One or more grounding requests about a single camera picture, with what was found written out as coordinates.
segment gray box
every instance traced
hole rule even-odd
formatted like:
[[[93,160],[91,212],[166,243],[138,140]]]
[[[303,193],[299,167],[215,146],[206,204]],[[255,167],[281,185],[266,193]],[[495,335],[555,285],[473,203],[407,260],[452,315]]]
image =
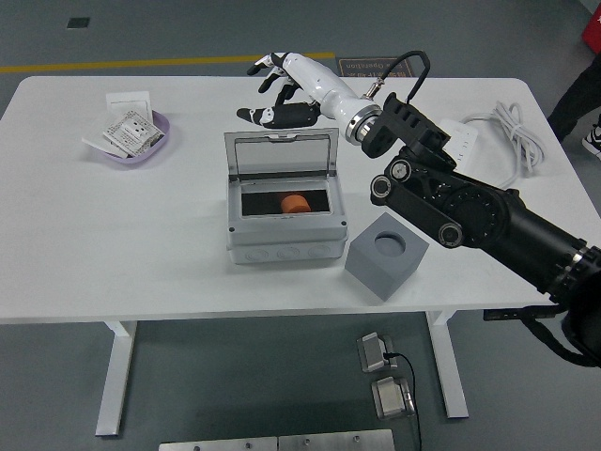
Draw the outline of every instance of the gray box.
[[[234,263],[338,258],[347,217],[336,169],[338,129],[225,134],[227,251]],[[290,194],[309,212],[278,210]]]
[[[384,213],[348,247],[345,269],[386,301],[417,269],[428,243]]]

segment floor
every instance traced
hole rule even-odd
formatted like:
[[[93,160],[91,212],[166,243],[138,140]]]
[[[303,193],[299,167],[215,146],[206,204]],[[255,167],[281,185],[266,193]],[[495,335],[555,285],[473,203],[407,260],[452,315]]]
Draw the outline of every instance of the floor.
[[[67,30],[70,17],[90,17]],[[18,1],[0,4],[0,112],[44,74],[243,75],[247,64],[47,72],[44,64],[271,51],[395,56],[423,49],[433,77],[516,77],[545,114],[593,53],[577,0],[399,2]],[[325,61],[334,68],[334,61]],[[597,209],[601,162],[563,147]],[[601,449],[601,372],[560,360],[521,324],[450,321],[470,418],[449,420],[422,314],[213,319],[139,325],[116,438],[94,437],[112,333],[101,323],[0,327],[0,449],[156,450],[160,443],[391,428],[417,449],[414,419],[377,419],[355,340],[389,334],[416,371],[424,450]],[[560,334],[558,321],[547,320]],[[398,375],[410,379],[406,366]]]

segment power strip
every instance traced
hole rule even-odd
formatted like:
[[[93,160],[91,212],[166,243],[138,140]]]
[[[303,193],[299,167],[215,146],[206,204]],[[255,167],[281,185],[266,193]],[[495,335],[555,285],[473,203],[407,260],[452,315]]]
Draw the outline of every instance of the power strip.
[[[456,171],[465,174],[476,144],[478,130],[452,119],[443,119],[439,127],[451,136],[443,150],[457,163]]]

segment purple bowl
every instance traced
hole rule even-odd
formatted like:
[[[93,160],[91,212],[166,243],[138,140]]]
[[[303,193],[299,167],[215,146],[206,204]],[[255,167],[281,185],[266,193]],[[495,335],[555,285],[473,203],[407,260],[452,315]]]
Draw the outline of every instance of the purple bowl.
[[[167,139],[169,138],[169,127],[170,127],[169,120],[165,116],[163,116],[161,113],[157,113],[156,111],[152,110],[152,121],[154,122],[155,127],[157,127],[159,130],[161,130],[163,133],[165,133],[165,136],[163,138],[161,138],[161,140],[159,140],[159,142],[157,142],[154,146],[151,146],[142,155],[138,155],[136,157],[120,158],[120,157],[111,155],[106,152],[102,152],[102,153],[104,155],[106,155],[107,158],[110,158],[111,160],[115,160],[116,162],[120,162],[123,164],[133,164],[133,163],[140,163],[140,162],[144,161],[146,158],[148,158],[154,152],[156,152],[157,150],[162,148],[165,145],[165,143],[167,142]]]

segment robotic arm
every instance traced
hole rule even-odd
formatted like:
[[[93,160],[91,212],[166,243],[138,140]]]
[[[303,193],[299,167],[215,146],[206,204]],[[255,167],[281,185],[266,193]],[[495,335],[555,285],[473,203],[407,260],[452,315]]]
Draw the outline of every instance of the robotic arm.
[[[395,63],[359,98],[309,58],[270,54],[248,73],[272,68],[259,92],[287,77],[276,105],[240,109],[238,116],[267,128],[287,128],[313,125],[323,114],[336,120],[346,140],[361,145],[370,158],[383,155],[397,139],[403,141],[384,173],[372,180],[372,203],[391,208],[447,248],[482,249],[556,304],[486,311],[485,319],[520,319],[563,359],[601,366],[601,250],[528,210],[517,190],[500,190],[455,172],[455,162],[442,149],[450,137],[409,104],[429,70],[422,52],[409,52],[397,62],[412,55],[420,56],[425,67],[416,86],[406,102],[393,93],[380,109],[373,97]],[[312,102],[284,104],[299,87]],[[564,348],[536,321],[564,311],[562,331],[581,354]]]

